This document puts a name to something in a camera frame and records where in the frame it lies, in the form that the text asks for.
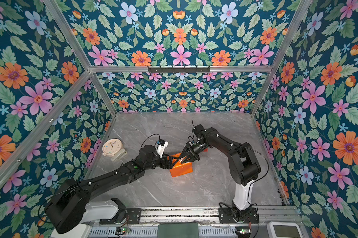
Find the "yellow wrapping paper sheet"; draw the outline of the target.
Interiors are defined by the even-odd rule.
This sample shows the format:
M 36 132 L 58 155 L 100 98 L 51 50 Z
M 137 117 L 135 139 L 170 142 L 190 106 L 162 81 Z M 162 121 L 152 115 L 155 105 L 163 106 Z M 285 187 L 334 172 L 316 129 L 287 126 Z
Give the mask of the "yellow wrapping paper sheet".
M 172 168 L 170 169 L 171 177 L 179 177 L 193 172 L 192 162 L 182 164 L 178 157 L 180 153 L 172 155 Z

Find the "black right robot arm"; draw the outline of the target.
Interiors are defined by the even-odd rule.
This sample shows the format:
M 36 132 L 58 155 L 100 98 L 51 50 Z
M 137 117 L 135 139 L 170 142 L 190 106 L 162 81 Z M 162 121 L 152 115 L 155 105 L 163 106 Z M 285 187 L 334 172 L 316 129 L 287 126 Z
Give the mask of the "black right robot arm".
M 178 157 L 179 162 L 194 162 L 200 159 L 199 154 L 204 150 L 218 149 L 227 157 L 230 174 L 236 183 L 232 206 L 237 211 L 249 209 L 252 206 L 252 186 L 261 172 L 261 166 L 251 145 L 228 139 L 215 128 L 205 129 L 202 125 L 197 125 L 192 131 L 196 139 L 186 143 Z

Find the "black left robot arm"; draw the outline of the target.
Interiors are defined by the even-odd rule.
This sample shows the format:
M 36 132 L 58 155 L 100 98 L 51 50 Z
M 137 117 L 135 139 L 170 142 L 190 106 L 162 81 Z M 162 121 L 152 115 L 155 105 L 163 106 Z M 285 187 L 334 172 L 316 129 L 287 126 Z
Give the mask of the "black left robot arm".
M 179 161 L 180 154 L 159 154 L 153 145 L 145 145 L 133 160 L 101 176 L 75 181 L 68 179 L 51 197 L 45 213 L 59 234 L 71 231 L 83 222 L 89 213 L 88 203 L 99 195 L 116 187 L 132 183 L 145 171 L 155 168 L 171 169 Z

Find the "green centre box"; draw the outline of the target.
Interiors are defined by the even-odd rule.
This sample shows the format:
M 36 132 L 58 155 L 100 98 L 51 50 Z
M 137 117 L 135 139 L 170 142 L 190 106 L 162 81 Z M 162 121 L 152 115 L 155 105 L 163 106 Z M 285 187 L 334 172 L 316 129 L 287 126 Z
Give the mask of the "green centre box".
M 198 223 L 161 224 L 157 238 L 199 238 Z

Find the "round white analog clock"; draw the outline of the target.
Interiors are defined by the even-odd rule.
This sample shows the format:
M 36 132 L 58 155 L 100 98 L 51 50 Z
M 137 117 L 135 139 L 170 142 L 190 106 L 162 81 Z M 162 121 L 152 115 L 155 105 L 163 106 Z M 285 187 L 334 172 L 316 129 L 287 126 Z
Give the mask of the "round white analog clock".
M 120 156 L 124 152 L 123 143 L 119 139 L 109 139 L 102 147 L 102 155 L 111 159 Z

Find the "white device bottom right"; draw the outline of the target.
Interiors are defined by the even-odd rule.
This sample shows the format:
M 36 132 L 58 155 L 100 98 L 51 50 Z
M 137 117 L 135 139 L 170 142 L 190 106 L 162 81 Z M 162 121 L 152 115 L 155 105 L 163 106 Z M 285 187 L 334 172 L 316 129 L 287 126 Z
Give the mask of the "white device bottom right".
M 308 238 L 296 223 L 270 221 L 267 225 L 270 238 Z

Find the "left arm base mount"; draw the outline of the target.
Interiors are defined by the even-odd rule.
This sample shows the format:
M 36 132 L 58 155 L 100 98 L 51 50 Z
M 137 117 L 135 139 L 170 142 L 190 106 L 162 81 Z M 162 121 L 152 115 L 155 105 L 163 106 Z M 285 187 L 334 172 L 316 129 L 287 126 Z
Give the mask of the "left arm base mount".
M 111 201 L 116 205 L 117 212 L 110 219 L 101 219 L 101 225 L 137 225 L 141 219 L 141 208 L 127 208 L 118 198 Z

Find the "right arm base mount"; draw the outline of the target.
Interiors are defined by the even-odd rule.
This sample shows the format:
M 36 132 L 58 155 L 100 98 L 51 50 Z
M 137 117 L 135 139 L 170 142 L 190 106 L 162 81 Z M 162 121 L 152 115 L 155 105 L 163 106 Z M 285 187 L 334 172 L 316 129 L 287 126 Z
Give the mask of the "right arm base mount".
M 218 213 L 219 222 L 221 224 L 259 224 L 259 214 L 257 206 L 249 205 L 247 209 L 239 210 L 234 204 L 227 205 L 223 202 L 220 202 Z

